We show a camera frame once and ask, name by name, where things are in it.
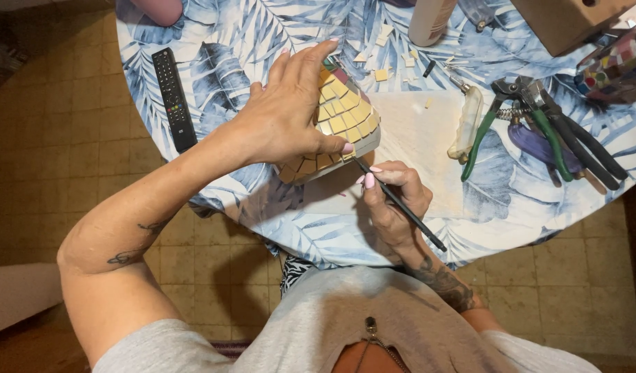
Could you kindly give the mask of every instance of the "gray t-shirt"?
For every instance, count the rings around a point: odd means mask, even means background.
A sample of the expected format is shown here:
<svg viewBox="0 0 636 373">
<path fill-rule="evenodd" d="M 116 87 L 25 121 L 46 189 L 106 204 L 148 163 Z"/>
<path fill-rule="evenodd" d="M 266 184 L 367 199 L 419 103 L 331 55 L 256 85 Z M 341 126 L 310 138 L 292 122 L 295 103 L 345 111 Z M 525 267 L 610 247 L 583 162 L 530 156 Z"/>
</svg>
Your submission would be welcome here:
<svg viewBox="0 0 636 373">
<path fill-rule="evenodd" d="M 94 373 L 325 372 L 348 344 L 377 336 L 411 372 L 599 372 L 568 352 L 501 332 L 478 334 L 433 290 L 389 268 L 308 270 L 238 360 L 180 320 L 159 320 L 109 349 Z"/>
</svg>

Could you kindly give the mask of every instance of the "tv remote control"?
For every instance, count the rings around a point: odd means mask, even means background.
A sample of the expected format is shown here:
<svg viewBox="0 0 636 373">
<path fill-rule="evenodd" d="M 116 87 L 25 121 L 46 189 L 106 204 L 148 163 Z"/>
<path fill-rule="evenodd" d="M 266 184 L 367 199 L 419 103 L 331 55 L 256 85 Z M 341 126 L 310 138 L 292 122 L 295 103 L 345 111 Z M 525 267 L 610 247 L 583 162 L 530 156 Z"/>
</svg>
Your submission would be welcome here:
<svg viewBox="0 0 636 373">
<path fill-rule="evenodd" d="M 175 58 L 170 48 L 165 48 L 152 55 L 152 63 L 159 80 L 163 105 L 168 115 L 168 124 L 175 149 L 179 153 L 196 145 L 196 132 L 193 129 L 191 115 L 184 98 L 184 90 L 180 83 L 180 75 L 175 66 Z"/>
</svg>

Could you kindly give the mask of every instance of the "pink fingernail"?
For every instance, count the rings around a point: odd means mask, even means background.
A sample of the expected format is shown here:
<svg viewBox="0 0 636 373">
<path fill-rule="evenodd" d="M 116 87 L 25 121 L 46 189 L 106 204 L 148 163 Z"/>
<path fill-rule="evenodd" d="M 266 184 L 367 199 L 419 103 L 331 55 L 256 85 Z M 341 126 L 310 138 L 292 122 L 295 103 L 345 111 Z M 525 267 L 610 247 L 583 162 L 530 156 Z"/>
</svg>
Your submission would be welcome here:
<svg viewBox="0 0 636 373">
<path fill-rule="evenodd" d="M 376 184 L 376 178 L 373 177 L 372 173 L 366 174 L 363 178 L 363 187 L 366 189 L 371 189 Z"/>
</svg>

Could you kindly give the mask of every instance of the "plastic bottle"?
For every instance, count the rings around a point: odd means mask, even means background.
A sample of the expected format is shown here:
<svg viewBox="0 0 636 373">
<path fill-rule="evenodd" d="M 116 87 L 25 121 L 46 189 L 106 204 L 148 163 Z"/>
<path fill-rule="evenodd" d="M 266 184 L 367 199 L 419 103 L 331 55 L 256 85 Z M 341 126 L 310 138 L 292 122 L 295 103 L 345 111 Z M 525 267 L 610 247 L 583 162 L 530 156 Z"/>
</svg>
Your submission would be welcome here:
<svg viewBox="0 0 636 373">
<path fill-rule="evenodd" d="M 455 6 L 456 0 L 417 0 L 407 36 L 419 47 L 437 42 Z"/>
<path fill-rule="evenodd" d="M 171 26 L 182 15 L 181 0 L 131 0 L 131 2 L 159 26 Z"/>
</svg>

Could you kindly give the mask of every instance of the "white bottle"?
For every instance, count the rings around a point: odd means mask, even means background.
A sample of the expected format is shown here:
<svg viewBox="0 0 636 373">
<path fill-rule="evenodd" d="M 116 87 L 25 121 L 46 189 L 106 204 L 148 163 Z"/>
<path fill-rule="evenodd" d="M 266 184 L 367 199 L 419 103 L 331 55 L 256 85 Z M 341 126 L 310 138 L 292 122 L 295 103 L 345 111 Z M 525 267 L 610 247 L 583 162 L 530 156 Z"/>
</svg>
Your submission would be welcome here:
<svg viewBox="0 0 636 373">
<path fill-rule="evenodd" d="M 455 6 L 456 0 L 417 0 L 407 36 L 419 47 L 437 42 Z"/>
</svg>

